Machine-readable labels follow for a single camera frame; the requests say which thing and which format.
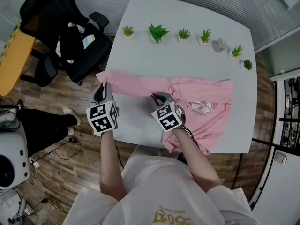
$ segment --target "white table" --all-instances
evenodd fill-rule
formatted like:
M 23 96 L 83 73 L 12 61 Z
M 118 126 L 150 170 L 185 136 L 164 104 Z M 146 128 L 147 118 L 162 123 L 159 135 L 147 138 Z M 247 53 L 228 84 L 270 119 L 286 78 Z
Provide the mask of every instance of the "white table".
M 150 39 L 148 27 L 163 25 L 170 31 L 160 44 Z M 122 27 L 133 26 L 132 40 L 122 36 Z M 189 29 L 190 41 L 179 43 L 177 31 Z M 251 71 L 242 71 L 227 51 L 214 52 L 211 44 L 200 46 L 204 29 L 212 39 L 223 38 L 229 47 L 242 44 L 242 59 L 253 63 Z M 122 70 L 143 76 L 190 76 L 212 80 L 231 79 L 235 92 L 233 114 L 219 144 L 211 152 L 248 153 L 256 111 L 256 64 L 250 30 L 223 15 L 176 0 L 130 0 L 109 56 L 106 70 Z M 163 147 L 162 129 L 151 116 L 148 97 L 114 94 L 120 108 L 115 139 L 140 145 Z

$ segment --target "orange desk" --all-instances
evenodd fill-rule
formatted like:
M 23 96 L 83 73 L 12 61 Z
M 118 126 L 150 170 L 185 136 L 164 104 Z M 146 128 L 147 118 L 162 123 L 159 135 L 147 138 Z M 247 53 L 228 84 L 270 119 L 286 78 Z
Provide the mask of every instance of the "orange desk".
M 5 57 L 0 62 L 0 95 L 6 96 L 19 80 L 23 68 L 31 54 L 35 38 L 17 31 L 14 39 L 4 50 Z

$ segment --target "green plant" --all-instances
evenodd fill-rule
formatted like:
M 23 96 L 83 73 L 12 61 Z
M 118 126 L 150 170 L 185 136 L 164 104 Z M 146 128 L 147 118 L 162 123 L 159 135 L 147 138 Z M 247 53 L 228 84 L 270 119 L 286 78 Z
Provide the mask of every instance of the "green plant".
M 247 70 L 251 70 L 252 69 L 252 62 L 248 59 L 244 60 L 244 67 Z
M 185 40 L 187 40 L 191 36 L 188 29 L 184 29 L 184 28 L 182 30 L 180 29 L 178 31 L 178 35 L 179 35 L 180 39 L 185 39 Z
M 238 56 L 240 56 L 242 54 L 243 49 L 244 48 L 241 44 L 238 47 L 235 47 L 231 52 L 233 57 L 237 58 Z
M 200 36 L 202 42 L 208 43 L 208 41 L 209 41 L 209 39 L 210 39 L 210 35 L 211 35 L 210 29 L 207 29 L 206 31 L 203 30 L 203 33 L 202 33 L 201 36 Z
M 122 31 L 126 37 L 130 37 L 134 33 L 132 26 L 124 26 Z
M 161 41 L 162 36 L 166 35 L 169 31 L 166 31 L 166 28 L 162 28 L 162 25 L 154 27 L 152 24 L 149 27 L 150 34 L 152 35 L 153 39 L 158 44 Z

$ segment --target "potted plant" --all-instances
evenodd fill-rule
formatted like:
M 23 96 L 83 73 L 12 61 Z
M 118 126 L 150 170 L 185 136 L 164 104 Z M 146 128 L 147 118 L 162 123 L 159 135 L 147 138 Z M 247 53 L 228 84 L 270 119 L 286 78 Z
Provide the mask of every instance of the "potted plant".
M 241 44 L 240 44 L 238 47 L 235 47 L 235 48 L 231 51 L 232 57 L 238 58 L 238 56 L 241 56 L 243 49 L 244 49 L 244 48 L 242 47 Z
M 178 31 L 178 41 L 180 43 L 187 42 L 189 37 L 191 37 L 191 34 L 188 29 L 180 29 Z
M 134 35 L 133 27 L 132 26 L 124 26 L 122 28 L 123 36 L 127 39 L 130 39 Z
M 252 62 L 248 59 L 244 60 L 241 64 L 240 67 L 242 69 L 247 69 L 247 70 L 251 70 L 252 69 Z
M 202 43 L 202 44 L 210 43 L 210 35 L 211 35 L 210 29 L 207 29 L 206 31 L 203 30 L 203 33 L 199 37 L 199 42 Z
M 157 27 L 154 27 L 152 24 L 149 27 L 149 31 L 151 34 L 151 40 L 154 43 L 159 43 L 163 39 L 163 36 L 166 35 L 169 31 L 166 31 L 166 28 L 162 28 L 162 25 L 159 25 Z

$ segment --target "chair armrest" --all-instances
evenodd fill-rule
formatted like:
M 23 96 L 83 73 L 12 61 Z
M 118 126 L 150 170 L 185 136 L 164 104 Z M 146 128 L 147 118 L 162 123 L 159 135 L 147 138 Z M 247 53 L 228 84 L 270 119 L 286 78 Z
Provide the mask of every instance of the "chair armrest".
M 106 27 L 109 24 L 109 20 L 99 12 L 93 12 L 89 15 L 89 18 L 96 22 L 99 25 L 99 27 L 102 28 Z

